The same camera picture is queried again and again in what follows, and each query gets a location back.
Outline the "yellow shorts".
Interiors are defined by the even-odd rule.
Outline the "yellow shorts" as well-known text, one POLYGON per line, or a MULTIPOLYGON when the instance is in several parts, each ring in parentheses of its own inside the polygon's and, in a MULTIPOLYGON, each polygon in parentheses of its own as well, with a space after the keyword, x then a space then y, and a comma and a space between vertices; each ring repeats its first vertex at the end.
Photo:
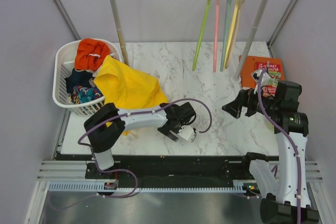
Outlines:
POLYGON ((158 78, 130 68, 109 55, 94 82, 104 95, 105 104, 114 103, 117 108, 146 109, 168 103, 158 78))

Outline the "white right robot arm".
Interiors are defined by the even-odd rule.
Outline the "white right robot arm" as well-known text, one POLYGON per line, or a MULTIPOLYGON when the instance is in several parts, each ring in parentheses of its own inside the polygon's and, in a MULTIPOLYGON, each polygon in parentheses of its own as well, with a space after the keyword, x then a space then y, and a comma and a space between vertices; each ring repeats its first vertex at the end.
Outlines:
POLYGON ((318 223, 320 215, 311 208, 306 182, 305 152, 309 133, 308 118, 297 111, 302 86, 279 81, 274 96, 264 96, 254 89, 240 90, 236 99, 222 110, 239 118, 243 107, 246 116, 257 112, 270 119, 274 126, 279 152, 279 176, 272 172, 264 154, 248 152, 240 166, 241 174, 254 178, 262 200, 260 217, 263 223, 318 223))

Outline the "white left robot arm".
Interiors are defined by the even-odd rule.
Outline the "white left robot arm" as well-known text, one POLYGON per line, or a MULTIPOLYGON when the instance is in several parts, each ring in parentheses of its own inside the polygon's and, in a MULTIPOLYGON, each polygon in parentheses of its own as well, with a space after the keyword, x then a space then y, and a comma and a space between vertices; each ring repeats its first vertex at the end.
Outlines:
POLYGON ((115 173, 112 147, 126 131, 155 127, 173 141, 192 142, 196 130, 190 126, 196 113, 189 102, 182 105, 162 103, 147 109, 127 110, 114 103, 104 105, 84 123, 90 148, 97 162, 97 173, 111 178, 115 173))

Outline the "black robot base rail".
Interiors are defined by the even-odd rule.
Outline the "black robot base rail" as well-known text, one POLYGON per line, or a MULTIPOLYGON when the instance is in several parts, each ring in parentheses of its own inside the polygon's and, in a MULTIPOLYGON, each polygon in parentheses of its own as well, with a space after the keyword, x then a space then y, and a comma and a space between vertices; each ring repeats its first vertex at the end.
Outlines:
POLYGON ((261 157, 269 162, 278 156, 247 153, 244 156, 151 156, 116 155, 106 173, 94 163, 87 164, 86 179, 117 179, 118 185, 132 187, 232 186, 234 180, 252 180, 248 162, 261 157))

